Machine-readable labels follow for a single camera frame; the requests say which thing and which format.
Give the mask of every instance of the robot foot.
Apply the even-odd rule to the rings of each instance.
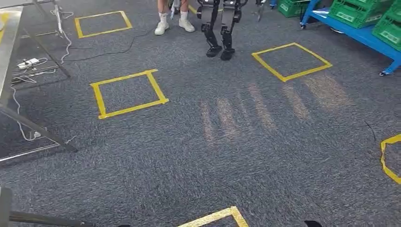
[[[226,49],[222,52],[220,59],[222,61],[229,61],[235,53],[235,49]]]
[[[221,50],[222,50],[221,46],[212,46],[206,53],[206,57],[208,58],[216,57]]]

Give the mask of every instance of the power strip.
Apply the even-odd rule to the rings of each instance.
[[[24,61],[23,63],[18,64],[18,68],[21,70],[28,69],[32,65],[38,64],[39,60],[36,58],[32,58],[31,60]]]

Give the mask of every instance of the robot leg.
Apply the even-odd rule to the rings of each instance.
[[[233,49],[232,33],[234,23],[241,20],[241,2],[236,0],[224,0],[224,9],[221,18],[221,36],[223,38],[224,51],[220,58],[223,61],[228,61],[233,57],[235,50]]]
[[[199,0],[201,3],[198,8],[197,16],[202,19],[201,30],[206,36],[206,41],[210,45],[210,49],[206,53],[207,57],[215,57],[222,50],[221,46],[218,45],[216,36],[213,32],[213,26],[216,22],[216,17],[218,13],[218,6],[220,0]]]

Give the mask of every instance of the metal table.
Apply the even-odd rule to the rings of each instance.
[[[390,45],[381,41],[379,38],[372,34],[372,30],[374,25],[366,26],[360,29],[353,28],[349,25],[346,25],[336,19],[333,19],[328,15],[330,8],[323,8],[318,10],[313,10],[315,5],[319,2],[319,0],[311,0],[308,5],[308,8],[305,12],[304,18],[301,21],[301,29],[305,29],[305,26],[310,17],[314,17],[321,22],[327,24],[328,26],[334,28],[337,31],[340,31],[349,37],[365,44],[366,46],[386,55],[387,57],[393,59],[392,64],[380,72],[380,76],[384,76],[394,72],[401,65],[401,52],[395,50]]]
[[[5,26],[2,31],[0,31],[0,56],[1,56],[1,61],[0,61],[0,113],[5,114],[6,116],[14,119],[17,122],[20,122],[21,124],[31,128],[32,130],[42,134],[43,136],[47,137],[48,139],[52,140],[55,142],[53,145],[46,146],[44,148],[38,148],[34,149],[31,151],[19,153],[13,156],[5,157],[5,158],[0,158],[0,162],[9,160],[12,158],[16,158],[19,156],[35,153],[44,149],[48,148],[53,148],[56,146],[63,146],[67,150],[70,151],[76,151],[76,149],[70,145],[65,143],[61,138],[57,137],[56,135],[53,135],[49,133],[47,130],[43,129],[39,125],[35,124],[31,120],[19,115],[15,110],[11,109],[8,107],[8,102],[11,98],[11,89],[10,89],[10,84],[12,81],[13,77],[13,68],[14,68],[14,60],[15,60],[15,54],[16,50],[19,46],[19,32],[22,29],[20,27],[20,20],[23,12],[23,7],[12,7],[12,8],[7,8],[7,9],[0,9],[0,16],[1,15],[6,15],[5,18]],[[70,77],[69,73],[65,68],[59,63],[59,61],[49,53],[49,51],[43,46],[43,44],[40,42],[40,40],[36,37],[35,34],[31,34],[28,32],[28,34],[31,36],[31,38],[41,47],[47,55],[54,61],[56,64],[56,68],[59,68],[62,70],[62,72],[67,76]]]

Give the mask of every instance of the white sock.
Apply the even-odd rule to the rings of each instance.
[[[159,13],[160,21],[167,24],[167,13]]]
[[[181,13],[181,20],[186,20],[188,17],[188,12],[180,12]]]

